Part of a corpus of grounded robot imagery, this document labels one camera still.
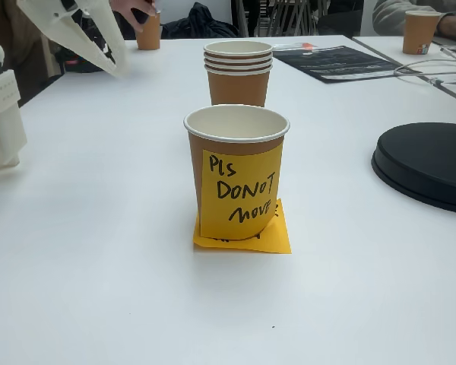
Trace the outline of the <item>person's hand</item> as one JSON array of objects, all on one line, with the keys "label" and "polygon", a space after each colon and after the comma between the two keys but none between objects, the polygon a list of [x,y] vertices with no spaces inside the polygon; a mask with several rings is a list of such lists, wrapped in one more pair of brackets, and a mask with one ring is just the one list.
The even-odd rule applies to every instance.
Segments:
[{"label": "person's hand", "polygon": [[139,21],[135,17],[133,10],[140,11],[148,17],[155,17],[157,15],[155,1],[110,0],[109,4],[111,9],[120,13],[120,15],[123,16],[138,33],[143,32],[145,21]]},{"label": "person's hand", "polygon": [[447,38],[456,38],[456,14],[445,15],[438,23],[438,34]]}]

